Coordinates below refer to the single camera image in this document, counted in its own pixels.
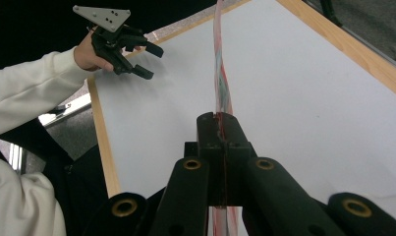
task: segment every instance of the white sweater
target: white sweater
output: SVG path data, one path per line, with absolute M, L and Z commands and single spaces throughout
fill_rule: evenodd
M 51 110 L 91 73 L 78 67 L 74 49 L 0 70 L 0 134 Z M 66 235 L 54 190 L 41 173 L 18 176 L 0 160 L 0 236 Z

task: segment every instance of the person's arm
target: person's arm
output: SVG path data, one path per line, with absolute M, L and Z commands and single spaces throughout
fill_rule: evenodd
M 57 106 L 83 86 L 91 71 L 113 70 L 94 54 L 90 35 L 69 51 L 0 70 L 0 134 Z
M 0 160 L 0 236 L 65 236 L 63 212 L 41 173 L 17 173 Z

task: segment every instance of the hand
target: hand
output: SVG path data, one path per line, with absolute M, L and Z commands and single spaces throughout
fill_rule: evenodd
M 87 71 L 96 71 L 99 68 L 103 68 L 107 71 L 113 71 L 114 66 L 112 66 L 111 63 L 96 56 L 94 53 L 91 41 L 92 34 L 93 31 L 91 30 L 84 40 L 82 40 L 81 44 L 75 48 L 74 57 L 76 64 Z

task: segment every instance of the white board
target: white board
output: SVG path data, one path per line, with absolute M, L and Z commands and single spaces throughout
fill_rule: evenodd
M 224 14 L 222 35 L 234 115 L 257 154 L 324 203 L 353 192 L 396 217 L 396 94 L 275 1 Z M 150 81 L 95 75 L 121 189 L 145 197 L 215 109 L 212 21 L 160 46 L 162 59 L 130 59 Z

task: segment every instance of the wooden edge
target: wooden edge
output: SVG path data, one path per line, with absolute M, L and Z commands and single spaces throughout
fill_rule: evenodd
M 87 86 L 90 93 L 93 121 L 96 129 L 97 141 L 99 143 L 100 158 L 102 160 L 106 189 L 108 191 L 108 197 L 111 198 L 121 193 L 121 187 L 115 168 L 111 145 L 108 140 L 108 133 L 106 132 L 105 121 L 102 114 L 102 107 L 100 106 L 99 96 L 97 94 L 94 76 L 87 79 Z
M 396 93 L 396 67 L 336 27 L 302 0 L 277 1 Z
M 239 7 L 239 6 L 243 5 L 243 4 L 245 4 L 245 3 L 250 2 L 250 1 L 251 1 L 251 0 L 242 0 L 242 1 L 240 1 L 240 2 L 238 2 L 238 3 L 236 3 L 236 4 L 234 4 L 234 5 L 231 5 L 231 6 L 227 7 L 227 8 L 225 8 L 225 9 L 223 9 L 223 10 L 222 10 L 222 14 L 225 14 L 225 13 L 227 13 L 227 12 L 229 12 L 229 11 L 231 11 L 231 10 L 233 10 L 233 9 L 235 9 L 235 8 L 237 8 L 237 7 Z M 205 22 L 207 22 L 207 21 L 210 21 L 210 20 L 212 20 L 213 18 L 214 18 L 214 15 L 213 15 L 213 14 L 210 15 L 210 16 L 207 16 L 207 17 L 205 17 L 205 18 L 202 18 L 202 19 L 200 19 L 200 20 L 198 20 L 198 21 L 196 21 L 196 22 L 194 22 L 194 23 L 192 23 L 192 24 L 190 24 L 190 25 L 188 25 L 188 26 L 186 26 L 186 27 L 184 27 L 184 28 L 181 28 L 181 29 L 179 29 L 179 30 L 177 30 L 177 31 L 174 31 L 174 32 L 170 33 L 169 35 L 167 35 L 167 36 L 165 36 L 165 37 L 162 37 L 162 38 L 158 39 L 158 40 L 155 41 L 154 43 L 155 43 L 155 44 L 159 44 L 159 43 L 162 43 L 162 42 L 164 42 L 164 41 L 167 41 L 167 40 L 169 40 L 169 39 L 171 39 L 171 38 L 173 38 L 173 37 L 175 37 L 175 36 L 177 36 L 177 35 L 179 35 L 179 34 L 185 32 L 185 31 L 187 31 L 187 30 L 193 29 L 193 28 L 195 28 L 195 27 L 197 27 L 197 26 L 199 26 L 199 25 L 201 25 L 201 24 L 203 24 L 203 23 L 205 23 Z M 139 54 L 139 53 L 141 53 L 141 52 L 143 52 L 143 51 L 144 51 L 144 49 L 139 50 L 139 51 L 134 51 L 134 52 L 132 52 L 132 53 L 127 54 L 125 57 L 126 57 L 126 58 L 130 58 L 130 57 L 133 57 L 133 56 L 135 56 L 135 55 L 137 55 L 137 54 Z

